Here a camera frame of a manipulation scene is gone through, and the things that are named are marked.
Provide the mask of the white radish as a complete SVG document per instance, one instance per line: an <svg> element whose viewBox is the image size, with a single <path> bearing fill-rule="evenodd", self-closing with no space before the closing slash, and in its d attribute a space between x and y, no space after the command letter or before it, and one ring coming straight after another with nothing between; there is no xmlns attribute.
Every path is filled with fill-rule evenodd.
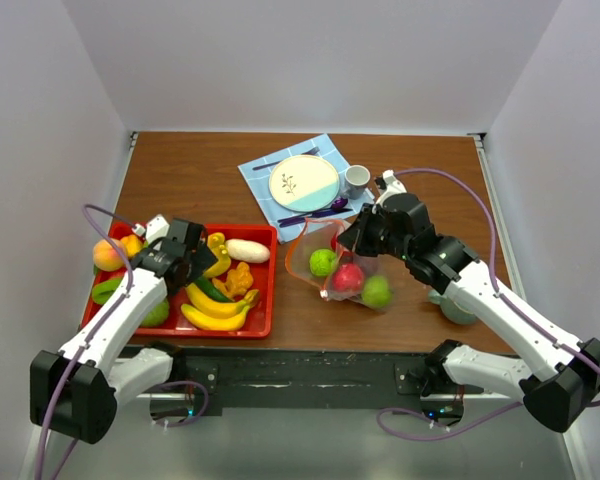
<svg viewBox="0 0 600 480"><path fill-rule="evenodd" d="M271 255L265 245L251 240L229 239L225 246L230 258L246 263L265 263Z"/></svg>

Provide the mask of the red apple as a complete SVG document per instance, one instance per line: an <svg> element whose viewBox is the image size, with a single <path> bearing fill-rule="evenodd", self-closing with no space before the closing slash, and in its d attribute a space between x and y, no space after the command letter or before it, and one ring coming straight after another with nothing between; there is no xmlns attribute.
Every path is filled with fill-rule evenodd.
<svg viewBox="0 0 600 480"><path fill-rule="evenodd" d="M342 294L357 294L365 283L363 270L355 263L345 263L338 267L331 277L334 291Z"/></svg>

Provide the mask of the green lime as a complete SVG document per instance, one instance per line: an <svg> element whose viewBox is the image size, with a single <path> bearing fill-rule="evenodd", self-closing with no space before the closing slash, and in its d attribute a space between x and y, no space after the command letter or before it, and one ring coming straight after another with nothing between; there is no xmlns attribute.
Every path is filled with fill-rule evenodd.
<svg viewBox="0 0 600 480"><path fill-rule="evenodd" d="M316 249L309 257L310 273L315 277L328 277L336 267L337 255L331 249Z"/></svg>
<svg viewBox="0 0 600 480"><path fill-rule="evenodd" d="M374 309L388 306L392 300L392 291L388 279L383 275L369 277L361 292L362 302Z"/></svg>

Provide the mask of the clear orange zip top bag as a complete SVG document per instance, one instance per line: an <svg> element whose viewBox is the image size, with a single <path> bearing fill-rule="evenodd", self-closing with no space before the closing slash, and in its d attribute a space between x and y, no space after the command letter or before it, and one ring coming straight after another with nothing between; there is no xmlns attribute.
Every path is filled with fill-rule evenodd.
<svg viewBox="0 0 600 480"><path fill-rule="evenodd" d="M337 255L337 267L334 271L325 278L318 278L310 273L309 257L311 253L316 249L331 249L331 238L336 234L341 234L349 226L349 222L340 219L309 219L304 221L301 225L300 235L291 242L290 249L286 254L285 268L292 277L316 289L320 297L325 301L352 301L370 308L361 300L363 289L357 294L342 294L337 293L332 288L331 277L338 267L345 263L355 263L363 270L366 277L365 282L369 277L374 275L383 275L388 279L392 291L390 304L382 309L370 308L378 311L385 310L393 302L394 291L389 276L386 274L381 259L378 257L359 256L338 245L337 250L334 251Z"/></svg>

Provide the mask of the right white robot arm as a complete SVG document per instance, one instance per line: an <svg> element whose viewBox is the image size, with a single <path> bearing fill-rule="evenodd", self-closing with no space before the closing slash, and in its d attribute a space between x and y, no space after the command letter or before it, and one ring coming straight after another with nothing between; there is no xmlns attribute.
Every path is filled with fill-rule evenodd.
<svg viewBox="0 0 600 480"><path fill-rule="evenodd" d="M504 340L516 359L447 340L427 359L425 379L439 393L471 385L524 405L548 429L564 433L600 393L600 340L564 331L503 285L462 241L436 232L426 206L399 193L363 206L337 238L366 257L390 255L410 274L469 311Z"/></svg>

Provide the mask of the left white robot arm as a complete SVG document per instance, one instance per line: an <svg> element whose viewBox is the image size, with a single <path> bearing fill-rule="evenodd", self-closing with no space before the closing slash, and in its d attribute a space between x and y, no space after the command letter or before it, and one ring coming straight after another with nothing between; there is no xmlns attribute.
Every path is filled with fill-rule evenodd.
<svg viewBox="0 0 600 480"><path fill-rule="evenodd" d="M157 386L176 392L185 385L186 360L175 346L154 342L125 362L116 361L151 311L215 261L201 224L157 216L146 232L147 246L132 258L93 319L58 351L41 351L32 360L33 424L95 444L117 410L138 395Z"/></svg>

